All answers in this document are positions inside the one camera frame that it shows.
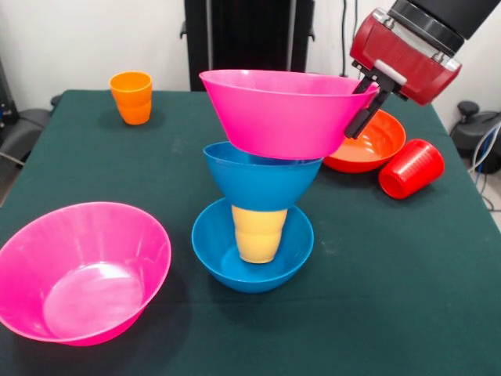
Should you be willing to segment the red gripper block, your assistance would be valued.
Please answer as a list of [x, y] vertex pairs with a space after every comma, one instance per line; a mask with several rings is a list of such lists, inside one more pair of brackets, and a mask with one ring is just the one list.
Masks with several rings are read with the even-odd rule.
[[[365, 77], [352, 94], [371, 89], [374, 76], [391, 79], [395, 91], [419, 105], [439, 96], [459, 75], [462, 64], [432, 45], [423, 36], [388, 14], [370, 14], [359, 27], [351, 45], [353, 66]], [[371, 103], [362, 108], [344, 131], [357, 139], [390, 92], [381, 89]]]

